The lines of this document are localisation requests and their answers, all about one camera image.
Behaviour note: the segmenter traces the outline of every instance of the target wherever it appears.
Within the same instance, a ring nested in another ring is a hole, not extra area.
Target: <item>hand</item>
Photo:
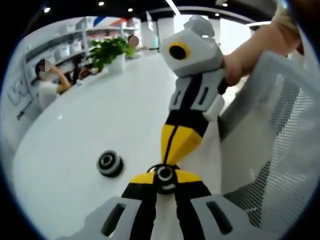
[[[225,70],[225,81],[229,86],[237,85],[244,76],[241,61],[232,54],[223,56],[222,67]]]
[[[49,72],[56,73],[56,72],[59,72],[59,69],[55,65],[52,65]]]

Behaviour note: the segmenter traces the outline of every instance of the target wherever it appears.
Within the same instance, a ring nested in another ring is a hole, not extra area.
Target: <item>person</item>
[[[271,23],[259,28],[249,40],[224,56],[225,80],[229,86],[236,85],[242,77],[252,72],[263,51],[285,57],[295,50],[304,55],[300,30],[288,9],[277,2]]]
[[[35,74],[40,80],[39,83],[39,103],[42,110],[46,109],[51,103],[53,103],[58,94],[62,94],[67,91],[71,84],[69,83],[67,77],[54,65],[51,66],[48,72],[53,73],[59,77],[59,84],[53,83],[50,79],[46,77],[46,73],[41,71],[43,68],[44,59],[40,60],[35,65]]]
[[[73,58],[74,71],[72,76],[72,85],[76,84],[77,80],[83,80],[89,75],[94,75],[92,64],[86,65],[86,59],[82,55],[77,55]]]

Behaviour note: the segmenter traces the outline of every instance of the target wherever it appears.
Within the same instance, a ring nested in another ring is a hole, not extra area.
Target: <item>black hair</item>
[[[74,64],[74,67],[77,68],[78,67],[78,64],[81,63],[82,59],[84,59],[84,56],[83,55],[76,55],[74,56],[74,58],[72,59],[72,62]]]
[[[41,72],[40,66],[45,66],[45,64],[46,64],[46,60],[41,59],[34,67],[35,75],[39,80],[41,79],[40,78],[40,72]]]

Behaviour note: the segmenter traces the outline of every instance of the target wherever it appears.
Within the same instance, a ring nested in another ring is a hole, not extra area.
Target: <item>yellow robot part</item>
[[[178,180],[178,184],[202,182],[201,177],[199,177],[198,175],[192,172],[182,171],[177,169],[175,170],[175,173]]]
[[[135,176],[130,183],[131,184],[153,184],[154,183],[155,172],[143,173]]]
[[[184,126],[165,124],[161,136],[161,158],[168,165],[175,165],[202,142],[195,130]]]

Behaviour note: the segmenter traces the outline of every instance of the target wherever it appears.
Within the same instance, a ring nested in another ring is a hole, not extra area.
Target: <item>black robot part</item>
[[[175,192],[178,183],[175,169],[177,168],[166,164],[155,168],[153,182],[158,194],[169,195]]]
[[[105,151],[97,161],[99,172],[108,178],[115,178],[121,174],[124,169],[122,158],[112,150]]]

